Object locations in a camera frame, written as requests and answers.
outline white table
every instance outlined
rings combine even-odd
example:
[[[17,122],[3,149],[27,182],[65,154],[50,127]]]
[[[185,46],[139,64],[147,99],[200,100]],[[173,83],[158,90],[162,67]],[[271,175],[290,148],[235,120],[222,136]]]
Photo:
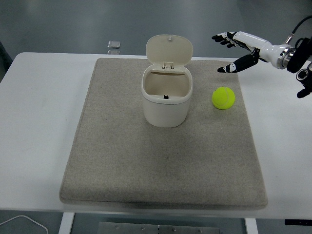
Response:
[[[59,189],[98,58],[22,53],[0,84],[0,209],[91,213],[312,218],[312,95],[295,75],[259,62],[238,73],[268,206],[259,211],[139,210],[67,205]],[[233,58],[193,58],[193,60]]]

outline black cable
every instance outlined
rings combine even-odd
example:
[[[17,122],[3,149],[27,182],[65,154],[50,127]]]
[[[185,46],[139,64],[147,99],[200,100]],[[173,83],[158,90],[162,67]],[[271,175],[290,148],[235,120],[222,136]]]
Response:
[[[304,22],[304,21],[306,21],[306,20],[308,20],[308,19],[311,19],[312,18],[312,16],[307,16],[307,17],[305,17],[303,20],[301,20],[300,22],[299,22],[299,24],[297,24],[297,26],[294,28],[294,30],[292,31],[292,34],[294,34],[296,31],[297,31],[297,29],[300,27],[300,25],[302,25],[302,23]]]

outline lid hinge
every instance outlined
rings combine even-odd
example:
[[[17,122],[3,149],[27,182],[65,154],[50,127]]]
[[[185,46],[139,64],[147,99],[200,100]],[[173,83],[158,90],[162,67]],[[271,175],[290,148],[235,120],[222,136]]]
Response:
[[[164,62],[162,69],[165,69],[166,71],[171,71],[174,69],[174,63],[173,62]]]

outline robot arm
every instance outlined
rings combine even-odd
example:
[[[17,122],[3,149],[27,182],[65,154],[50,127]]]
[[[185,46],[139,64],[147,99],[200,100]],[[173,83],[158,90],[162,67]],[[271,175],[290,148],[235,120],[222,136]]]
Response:
[[[267,40],[244,32],[225,32],[213,36],[213,40],[227,45],[229,48],[240,46],[251,52],[225,67],[220,67],[218,72],[237,73],[256,65],[259,60],[270,62],[275,68],[287,68],[289,72],[297,72],[296,79],[304,86],[297,97],[303,98],[309,95],[312,93],[312,63],[308,65],[307,69],[300,70],[300,68],[307,60],[312,61],[312,38],[299,39],[297,44],[301,41],[300,46],[297,48],[296,44],[296,47],[293,48],[288,42],[294,36],[294,32],[295,30],[282,45],[272,45]]]
[[[240,46],[249,51],[250,54],[239,58],[230,65],[219,68],[218,72],[236,73],[245,70],[258,63],[258,60],[270,62],[273,67],[286,68],[286,58],[294,52],[288,44],[272,45],[269,41],[244,32],[226,32],[212,37],[216,42],[227,44],[227,47]]]

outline metal plate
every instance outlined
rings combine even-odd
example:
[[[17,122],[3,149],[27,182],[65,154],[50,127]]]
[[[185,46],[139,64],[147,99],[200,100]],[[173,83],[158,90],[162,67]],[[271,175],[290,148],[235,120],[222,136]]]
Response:
[[[158,234],[158,225],[100,222],[97,234]]]
[[[120,41],[118,41],[118,40],[110,40],[108,42],[107,48],[119,49],[120,48]]]
[[[107,52],[108,55],[120,55],[120,51],[119,50],[109,50]]]
[[[219,228],[159,226],[159,234],[220,234]]]
[[[208,227],[100,222],[97,234],[220,234],[220,231]]]

